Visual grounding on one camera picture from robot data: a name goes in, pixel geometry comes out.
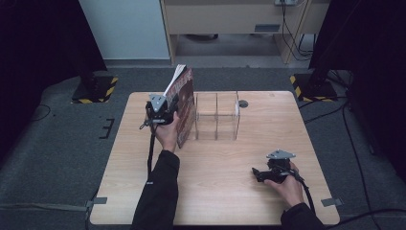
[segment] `hazard tape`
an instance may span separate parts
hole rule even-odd
[[[329,97],[305,97],[302,94],[302,90],[299,87],[299,84],[296,81],[295,76],[290,76],[290,82],[293,85],[293,89],[295,90],[296,97],[298,98],[299,102],[304,101],[304,102],[334,102],[336,99],[332,99]]]
[[[110,82],[110,85],[105,92],[105,96],[103,98],[97,98],[97,99],[89,99],[89,98],[81,98],[77,100],[72,100],[73,104],[91,104],[91,103],[105,103],[110,99],[111,94],[114,91],[114,87],[116,86],[116,82],[119,78],[113,78]]]

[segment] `book cover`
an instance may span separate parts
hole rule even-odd
[[[194,120],[196,108],[193,95],[193,74],[192,69],[186,65],[178,65],[173,75],[172,81],[164,92],[164,96],[171,104],[172,99],[178,96],[177,114],[180,121],[177,126],[179,148],[182,148],[188,140]]]

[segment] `black sleeve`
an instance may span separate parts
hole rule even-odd
[[[325,230],[325,226],[305,203],[297,204],[288,211],[283,212],[281,217],[284,230]]]
[[[172,229],[178,199],[179,158],[162,150],[138,201],[131,229]]]

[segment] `hand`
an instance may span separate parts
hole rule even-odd
[[[299,171],[292,162],[290,162],[290,168]],[[276,190],[284,201],[286,201],[289,208],[304,202],[302,184],[292,175],[287,176],[282,184],[268,179],[264,180],[263,183]]]
[[[177,141],[177,124],[179,123],[179,117],[177,112],[173,113],[173,122],[169,125],[165,126],[158,126],[156,128],[156,138],[162,145],[163,150],[169,150],[171,152],[175,152],[176,149],[176,141]]]

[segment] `transparent container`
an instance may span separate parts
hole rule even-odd
[[[198,92],[195,140],[236,140],[239,124],[237,92]]]

